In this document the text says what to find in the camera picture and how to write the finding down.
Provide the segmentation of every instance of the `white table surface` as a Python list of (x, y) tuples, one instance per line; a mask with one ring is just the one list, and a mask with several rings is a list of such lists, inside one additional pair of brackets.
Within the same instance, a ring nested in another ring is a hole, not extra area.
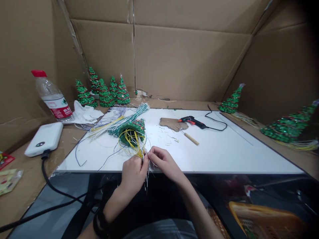
[[(104, 118), (115, 114), (115, 108)], [(194, 116), (209, 127), (223, 129), (224, 125), (205, 117), (209, 111), (150, 109), (138, 119), (145, 120), (146, 135), (148, 137), (146, 149), (158, 146), (167, 149), (178, 166), (185, 173), (209, 174), (301, 174), (303, 171), (287, 159), (264, 145), (255, 137), (241, 129), (235, 123), (214, 111), (209, 116), (228, 124), (224, 131), (200, 129), (189, 125), (187, 134), (199, 142), (196, 146), (183, 133), (175, 132), (168, 127), (160, 126), (160, 118), (180, 119), (185, 116)], [(129, 108), (125, 116), (134, 112)], [(57, 172), (121, 172), (123, 162), (131, 156), (121, 150), (118, 139), (105, 133), (97, 140), (81, 141), (61, 165)]]

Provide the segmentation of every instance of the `beaded christmas tree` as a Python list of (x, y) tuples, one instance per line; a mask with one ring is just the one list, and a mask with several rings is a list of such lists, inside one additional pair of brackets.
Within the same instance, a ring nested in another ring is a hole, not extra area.
[(118, 91), (117, 84), (115, 82), (115, 78), (112, 76), (111, 83), (110, 83), (110, 93), (115, 100), (117, 97), (117, 91)]
[(268, 137), (285, 143), (291, 143), (295, 141), (302, 130), (308, 126), (308, 122), (318, 104), (319, 100), (315, 100), (312, 105), (304, 106), (296, 113), (284, 116), (271, 125), (260, 129), (260, 131)]
[(78, 92), (78, 102), (82, 105), (82, 106), (92, 106), (92, 107), (97, 107), (97, 102), (96, 100), (93, 98), (93, 96), (90, 95), (90, 93), (88, 92), (87, 88), (81, 83), (81, 81), (79, 80), (75, 80), (76, 81), (76, 90)]
[(244, 86), (245, 86), (245, 84), (240, 84), (238, 89), (234, 91), (234, 93), (231, 95), (231, 97), (227, 98), (218, 107), (218, 109), (222, 112), (234, 114), (237, 111), (240, 94), (241, 94), (242, 88)]
[(99, 79), (99, 82), (100, 82), (100, 86), (104, 86), (105, 85), (103, 79)]
[(107, 87), (102, 85), (100, 87), (100, 106), (102, 107), (111, 107), (115, 104), (115, 100)]
[(119, 104), (127, 104), (130, 103), (129, 93), (127, 92), (126, 85), (124, 84), (124, 80), (121, 74), (121, 81), (119, 84), (119, 88), (117, 91), (116, 101)]
[(134, 147), (137, 146), (138, 139), (141, 142), (144, 140), (145, 135), (145, 123), (143, 119), (136, 119), (132, 122), (124, 124), (119, 129), (119, 137), (122, 143)]
[(92, 67), (89, 67), (89, 74), (90, 74), (90, 80), (91, 80), (92, 94), (98, 95), (99, 88), (100, 88), (99, 77), (97, 76), (97, 74), (95, 73)]
[(89, 67), (89, 74), (90, 76), (95, 75), (95, 72), (92, 67)]

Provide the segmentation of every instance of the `wooden handle tool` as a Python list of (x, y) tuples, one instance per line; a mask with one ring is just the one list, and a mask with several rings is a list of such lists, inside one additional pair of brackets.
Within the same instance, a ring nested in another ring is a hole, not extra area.
[(180, 128), (178, 128), (187, 138), (189, 138), (190, 139), (190, 141), (192, 141), (194, 144), (196, 144), (197, 146), (199, 145), (199, 143), (195, 140), (195, 139), (193, 139), (190, 135), (188, 135), (187, 133), (184, 133)]
[(189, 136), (187, 133), (184, 133), (184, 135), (185, 135), (187, 138), (189, 138), (194, 144), (199, 145), (199, 143), (198, 143), (195, 139), (193, 139), (191, 136)]

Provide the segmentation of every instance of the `cardboard wall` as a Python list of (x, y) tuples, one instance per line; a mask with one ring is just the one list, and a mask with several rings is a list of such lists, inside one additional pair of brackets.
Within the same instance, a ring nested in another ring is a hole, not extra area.
[(318, 56), (301, 7), (283, 1), (243, 59), (224, 99), (240, 83), (239, 111), (269, 124), (319, 98)]
[(152, 98), (221, 100), (269, 0), (65, 0), (89, 66)]
[(1, 1), (0, 25), (0, 150), (12, 151), (52, 115), (38, 96), (32, 69), (46, 71), (71, 104), (74, 78), (85, 81), (56, 1)]

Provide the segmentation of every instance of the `hand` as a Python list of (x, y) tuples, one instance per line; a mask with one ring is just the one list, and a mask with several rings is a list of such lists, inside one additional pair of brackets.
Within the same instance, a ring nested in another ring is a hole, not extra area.
[(148, 168), (149, 159), (144, 157), (142, 165), (142, 159), (136, 155), (123, 163), (122, 182), (119, 188), (130, 200), (143, 186)]
[(166, 149), (153, 146), (145, 155), (144, 160), (146, 158), (150, 159), (155, 165), (157, 165), (173, 182), (180, 185), (185, 180), (185, 175)]

